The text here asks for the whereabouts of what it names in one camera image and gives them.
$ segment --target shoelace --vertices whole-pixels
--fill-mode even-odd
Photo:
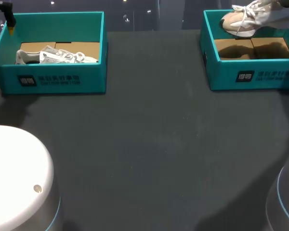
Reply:
[[[81,52],[77,52],[76,54],[73,54],[69,51],[59,50],[59,52],[57,52],[57,55],[60,56],[60,60],[58,60],[58,63],[61,63],[61,62],[80,63],[81,61],[85,59],[84,53],[81,53]]]
[[[241,25],[239,26],[236,33],[239,32],[240,28],[242,27],[245,19],[249,16],[252,18],[256,17],[256,13],[265,11],[265,8],[259,7],[260,2],[258,0],[253,1],[247,6],[238,6],[238,5],[232,5],[234,12],[243,12],[243,18],[241,21]]]

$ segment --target screw hole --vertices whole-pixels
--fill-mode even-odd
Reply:
[[[40,187],[38,184],[34,185],[33,187],[34,191],[36,191],[37,193],[41,193],[43,190],[42,190],[42,187]]]

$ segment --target cardboard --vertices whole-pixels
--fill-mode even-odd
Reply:
[[[253,35],[255,39],[244,39],[252,42],[256,59],[250,59],[249,56],[249,59],[242,60],[240,58],[243,55],[250,54],[248,49],[245,52],[236,51],[239,48],[236,45],[231,52],[225,54],[220,44],[216,44],[216,39],[232,39],[232,44],[242,41],[233,40],[236,37],[220,27],[221,18],[230,12],[231,10],[203,12],[199,43],[210,88],[289,89],[289,29],[275,29],[269,26],[259,29]],[[231,47],[230,43],[225,45],[224,49],[229,49],[228,47]]]
[[[258,59],[289,59],[289,48],[284,38],[252,38]]]
[[[216,39],[214,42],[221,60],[256,58],[250,39]]]
[[[0,35],[0,88],[3,94],[105,93],[108,42],[104,12],[16,13],[14,16],[18,22],[17,33],[11,36],[5,26]],[[82,43],[87,51],[80,46],[75,50],[60,46],[71,52],[91,55],[99,62],[15,64],[16,52],[21,46],[27,52],[39,52],[47,45],[55,48],[56,42],[73,41],[98,42],[94,45]],[[88,53],[93,50],[90,46],[99,51]]]
[[[55,42],[23,42],[20,49],[25,52],[40,52],[46,46],[55,47]]]
[[[92,57],[94,59],[99,59],[100,56],[100,43],[99,42],[58,42],[55,48],[60,50],[66,50],[72,53],[81,52],[85,56]]]

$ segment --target robotic arm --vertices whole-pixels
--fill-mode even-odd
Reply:
[[[10,35],[13,35],[16,20],[12,12],[13,4],[10,2],[0,1],[0,10],[4,13],[6,25],[8,26]]]

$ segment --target dark gray table surface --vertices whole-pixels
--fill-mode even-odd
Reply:
[[[0,124],[53,157],[65,231],[262,229],[289,92],[212,92],[198,37],[109,33],[105,95],[0,95]]]

